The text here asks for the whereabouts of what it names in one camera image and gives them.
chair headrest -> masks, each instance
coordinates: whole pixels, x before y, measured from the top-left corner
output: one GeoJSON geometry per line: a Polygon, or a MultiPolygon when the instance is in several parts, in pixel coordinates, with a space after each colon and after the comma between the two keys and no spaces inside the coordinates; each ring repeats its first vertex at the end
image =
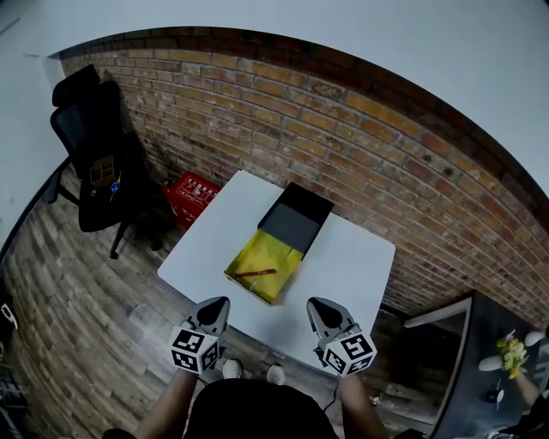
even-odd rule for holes
{"type": "Polygon", "coordinates": [[[53,89],[51,102],[61,107],[76,102],[80,97],[93,91],[101,82],[93,64],[67,76],[53,89]]]}

forearm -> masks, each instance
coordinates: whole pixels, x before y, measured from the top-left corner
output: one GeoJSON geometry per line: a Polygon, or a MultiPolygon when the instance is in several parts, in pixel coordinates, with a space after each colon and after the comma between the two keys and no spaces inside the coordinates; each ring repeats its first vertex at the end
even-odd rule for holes
{"type": "Polygon", "coordinates": [[[338,393],[346,439],[389,439],[358,375],[341,378],[338,393]]]}
{"type": "Polygon", "coordinates": [[[179,370],[137,429],[137,439],[181,439],[198,375],[179,370]]]}
{"type": "Polygon", "coordinates": [[[532,408],[535,401],[540,397],[540,391],[522,372],[519,372],[515,378],[516,385],[521,391],[522,398],[532,408]]]}

brick wall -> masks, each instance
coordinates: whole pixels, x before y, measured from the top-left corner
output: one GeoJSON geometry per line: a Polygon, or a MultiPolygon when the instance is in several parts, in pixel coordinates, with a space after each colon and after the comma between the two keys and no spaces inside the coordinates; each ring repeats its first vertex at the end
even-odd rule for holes
{"type": "Polygon", "coordinates": [[[295,181],[394,243],[386,304],[418,314],[475,288],[547,324],[549,202],[501,145],[411,82],[222,28],[120,34],[61,56],[67,74],[93,63],[119,84],[157,176],[295,181]]]}

red toolbox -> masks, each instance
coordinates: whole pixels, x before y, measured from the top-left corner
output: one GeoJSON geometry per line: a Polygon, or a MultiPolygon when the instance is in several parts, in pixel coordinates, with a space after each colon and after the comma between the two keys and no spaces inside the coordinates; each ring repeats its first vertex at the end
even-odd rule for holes
{"type": "Polygon", "coordinates": [[[163,190],[178,223],[189,228],[221,188],[194,172],[186,172],[176,183],[166,183],[163,190]]]}

chair wheel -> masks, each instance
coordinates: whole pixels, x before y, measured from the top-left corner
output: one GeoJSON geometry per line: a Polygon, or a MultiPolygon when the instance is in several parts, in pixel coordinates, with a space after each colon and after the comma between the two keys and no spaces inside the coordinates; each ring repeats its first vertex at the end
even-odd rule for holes
{"type": "Polygon", "coordinates": [[[158,251],[162,248],[162,241],[158,240],[158,241],[154,241],[152,244],[151,244],[151,250],[152,251],[158,251]]]}

